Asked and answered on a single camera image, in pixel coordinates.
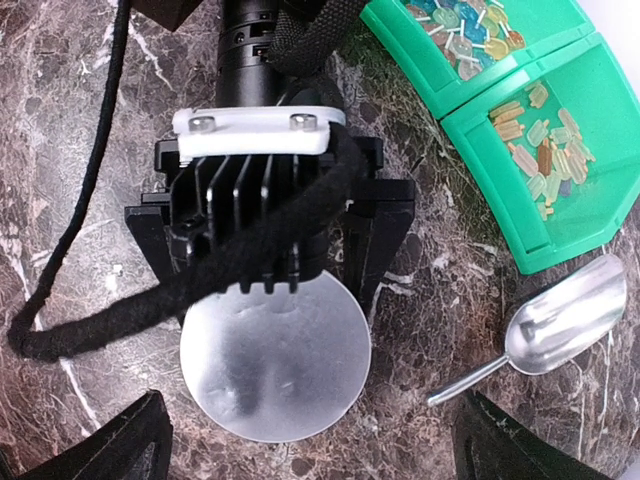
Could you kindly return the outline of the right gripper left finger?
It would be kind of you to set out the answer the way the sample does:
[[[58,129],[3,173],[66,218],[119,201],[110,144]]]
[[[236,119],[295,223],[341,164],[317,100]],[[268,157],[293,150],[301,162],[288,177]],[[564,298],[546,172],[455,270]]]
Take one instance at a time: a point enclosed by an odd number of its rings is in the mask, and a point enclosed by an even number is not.
[[[94,434],[21,479],[166,479],[173,425],[160,391],[149,390]]]

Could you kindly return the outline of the green three-compartment bin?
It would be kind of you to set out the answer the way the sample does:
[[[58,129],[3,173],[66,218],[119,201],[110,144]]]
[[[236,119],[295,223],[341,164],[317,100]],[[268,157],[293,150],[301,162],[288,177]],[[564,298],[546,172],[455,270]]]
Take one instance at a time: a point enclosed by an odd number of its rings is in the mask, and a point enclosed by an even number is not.
[[[639,194],[635,1],[373,1],[362,18],[440,123],[519,270],[611,241]]]

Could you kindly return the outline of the metal scoop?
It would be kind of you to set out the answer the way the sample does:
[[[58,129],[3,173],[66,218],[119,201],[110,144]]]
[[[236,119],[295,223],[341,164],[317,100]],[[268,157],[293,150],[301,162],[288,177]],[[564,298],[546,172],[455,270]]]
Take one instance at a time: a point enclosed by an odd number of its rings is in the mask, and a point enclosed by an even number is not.
[[[606,336],[626,304],[625,266],[602,255],[524,303],[509,322],[502,355],[434,391],[426,404],[440,405],[505,365],[529,376],[549,373]]]

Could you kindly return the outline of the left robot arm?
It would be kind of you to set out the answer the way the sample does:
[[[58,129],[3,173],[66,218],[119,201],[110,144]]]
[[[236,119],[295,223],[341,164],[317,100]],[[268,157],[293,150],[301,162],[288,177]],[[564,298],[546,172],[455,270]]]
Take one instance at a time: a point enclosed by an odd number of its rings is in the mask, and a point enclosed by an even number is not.
[[[353,1],[225,2],[217,104],[340,104],[322,68],[358,12]],[[360,137],[357,145],[367,166],[352,184],[352,203],[341,220],[343,280],[370,311],[414,220],[415,184],[380,177],[380,138]],[[335,161],[330,151],[202,157],[182,165],[177,143],[161,140],[155,146],[155,168],[165,177],[165,189],[143,194],[139,205],[126,209],[125,221],[156,277],[166,279],[282,206]]]

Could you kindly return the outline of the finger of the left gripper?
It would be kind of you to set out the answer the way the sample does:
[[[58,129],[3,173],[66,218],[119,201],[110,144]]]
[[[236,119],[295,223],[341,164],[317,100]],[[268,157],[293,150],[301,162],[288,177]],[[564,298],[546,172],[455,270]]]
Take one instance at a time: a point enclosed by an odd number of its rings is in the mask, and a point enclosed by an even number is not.
[[[126,219],[127,227],[158,280],[174,273],[161,219]]]
[[[343,283],[366,316],[414,216],[414,207],[350,207],[342,216]]]

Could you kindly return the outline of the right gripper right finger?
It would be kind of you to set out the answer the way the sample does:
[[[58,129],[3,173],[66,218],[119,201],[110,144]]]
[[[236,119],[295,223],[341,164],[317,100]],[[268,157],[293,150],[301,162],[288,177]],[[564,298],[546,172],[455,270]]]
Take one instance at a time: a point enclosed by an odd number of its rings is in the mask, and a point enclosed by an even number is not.
[[[452,427],[459,479],[604,479],[534,435],[479,392],[463,394]]]

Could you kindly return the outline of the white jar lid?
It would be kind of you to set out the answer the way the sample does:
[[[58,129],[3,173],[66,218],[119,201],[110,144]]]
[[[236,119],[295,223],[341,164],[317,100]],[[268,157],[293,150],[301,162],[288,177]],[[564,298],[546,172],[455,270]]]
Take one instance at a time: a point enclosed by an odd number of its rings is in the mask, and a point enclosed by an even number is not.
[[[180,366],[201,410],[248,440],[286,443],[338,422],[366,383],[372,356],[366,317],[351,292],[322,272],[296,292],[234,284],[192,305]]]

